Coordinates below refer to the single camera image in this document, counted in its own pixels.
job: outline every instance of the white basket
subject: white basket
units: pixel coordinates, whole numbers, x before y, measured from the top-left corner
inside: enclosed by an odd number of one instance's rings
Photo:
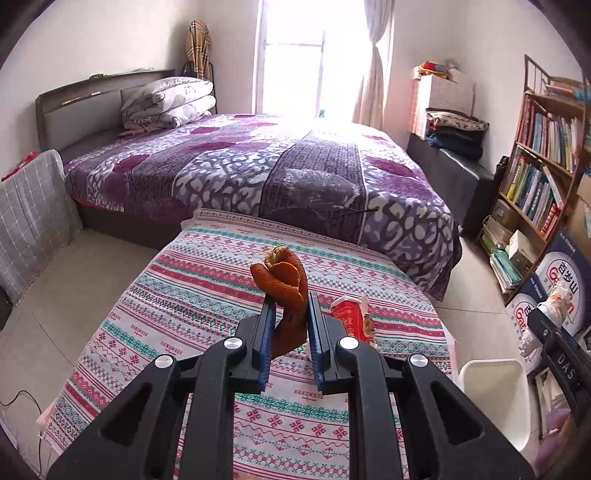
[[[516,359],[472,360],[460,371],[460,388],[518,451],[530,438],[530,392]]]

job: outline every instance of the wooden shelf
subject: wooden shelf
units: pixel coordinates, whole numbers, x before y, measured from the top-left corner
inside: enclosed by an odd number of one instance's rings
[[[555,113],[556,115],[568,118],[573,118],[575,116],[578,118],[583,117],[585,108],[582,104],[561,100],[548,95],[540,95],[539,93],[534,92],[526,92],[525,94],[533,98],[550,113]]]
[[[531,219],[525,214],[525,212],[521,210],[515,203],[509,200],[503,192],[499,192],[499,195],[504,201],[506,201],[511,206],[511,208],[513,208],[513,210],[515,210],[517,213],[519,213],[519,215],[521,215],[521,218],[525,220],[525,223],[527,223],[531,227],[531,229],[545,242],[546,237],[542,232],[538,230],[535,223],[531,221]]]
[[[570,179],[573,178],[573,174],[571,172],[569,172],[566,168],[564,168],[562,165],[556,163],[555,161],[550,160],[549,158],[543,156],[541,153],[536,152],[532,148],[524,145],[523,143],[520,143],[520,142],[515,142],[515,143],[517,143],[517,145],[519,145],[521,148],[523,148],[523,150],[531,153],[533,156],[535,156],[537,159],[539,159],[542,163],[545,163],[550,168],[555,169],[556,172],[558,172],[559,174],[564,175]]]
[[[556,174],[556,183],[558,184],[557,186],[560,189],[560,193],[564,193],[564,208],[562,208],[562,210],[559,210],[558,218],[554,223],[554,227],[552,228],[552,230],[546,232],[546,234],[543,234],[522,209],[520,209],[514,202],[509,200],[503,192],[498,192],[496,198],[503,199],[505,202],[507,202],[507,204],[510,205],[510,207],[513,210],[515,210],[517,214],[519,214],[519,216],[522,218],[522,222],[520,222],[521,231],[526,237],[528,237],[528,239],[532,243],[532,246],[538,251],[533,265],[531,266],[527,274],[524,275],[524,278],[520,282],[520,284],[509,293],[503,295],[505,305],[509,305],[509,303],[513,301],[515,295],[517,295],[517,292],[519,292],[520,289],[523,288],[524,284],[528,281],[528,279],[531,278],[531,275],[535,272],[536,268],[538,268],[540,262],[542,261],[546,252],[548,251],[551,242],[557,235],[557,232],[561,228],[563,228],[566,222],[569,220],[569,216],[573,211],[574,204],[577,202],[577,189],[579,188],[580,179],[583,175],[585,167],[589,164],[589,156],[591,154],[591,151],[587,152],[584,145],[585,136],[587,131],[589,130],[589,123],[591,121],[591,119],[589,118],[591,103],[585,105],[584,102],[571,102],[568,100],[562,100],[557,97],[542,95],[540,93],[534,92],[532,90],[530,82],[530,70],[532,66],[534,67],[534,75],[532,77],[534,89],[540,92],[543,91],[543,82],[538,82],[537,80],[539,79],[545,78],[545,82],[551,82],[553,80],[553,77],[551,77],[536,62],[534,62],[527,55],[525,56],[524,95],[521,103],[521,112],[519,113],[519,124],[517,131],[515,133],[515,139],[513,143],[513,149],[511,151],[510,162],[517,161],[519,157],[517,149],[520,148],[522,153],[529,154],[532,157],[532,159],[529,160],[537,160],[535,164],[541,163],[542,165],[548,165],[548,169],[552,172],[552,174]],[[583,84],[588,85],[587,80],[584,80]],[[574,147],[576,147],[576,152],[578,156],[578,162],[576,166],[573,166],[574,172],[569,172],[559,163],[553,162],[545,155],[542,155],[533,150],[531,147],[528,147],[523,143],[519,142],[519,133],[521,132],[521,129],[524,126],[525,119],[527,118],[529,121],[531,121],[529,114],[527,114],[527,109],[529,108],[531,102],[533,102],[536,105],[536,111],[548,112],[553,115],[564,117],[566,119],[578,118],[579,120],[581,120],[583,124],[582,137],[580,139],[579,144],[574,145]],[[500,185],[505,185],[507,175],[509,175],[510,173],[511,169],[508,167],[505,171]]]

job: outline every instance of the folded clothes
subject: folded clothes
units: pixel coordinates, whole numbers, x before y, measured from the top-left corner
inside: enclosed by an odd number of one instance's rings
[[[469,160],[478,161],[482,156],[482,147],[480,144],[465,135],[438,133],[433,129],[429,129],[425,140],[433,148],[445,148]]]
[[[430,124],[437,127],[454,127],[467,131],[487,131],[489,124],[474,117],[469,117],[460,112],[447,110],[427,110],[427,119]]]
[[[442,127],[440,125],[436,125],[431,127],[431,129],[437,134],[447,134],[447,135],[454,135],[455,137],[462,138],[466,141],[475,142],[478,145],[482,144],[482,140],[484,139],[484,135],[486,131],[484,130],[460,130],[454,127]]]

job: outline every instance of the gray cloth cover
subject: gray cloth cover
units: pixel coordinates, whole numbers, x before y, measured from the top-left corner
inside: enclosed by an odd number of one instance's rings
[[[43,152],[0,187],[0,284],[16,303],[60,248],[82,230],[55,150]]]

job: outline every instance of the bookshelf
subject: bookshelf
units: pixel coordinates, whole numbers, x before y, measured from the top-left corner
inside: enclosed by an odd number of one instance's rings
[[[590,154],[584,147],[590,118],[587,99],[576,102],[549,95],[553,86],[561,81],[525,56],[519,123],[495,204],[502,199],[517,213],[516,229],[531,243],[535,261],[514,289],[507,291],[505,288],[505,305],[513,300],[538,267],[556,232],[573,213],[577,189],[589,165]],[[585,79],[583,84],[588,86],[589,82]],[[483,234],[485,231],[481,229],[477,240],[488,252]]]

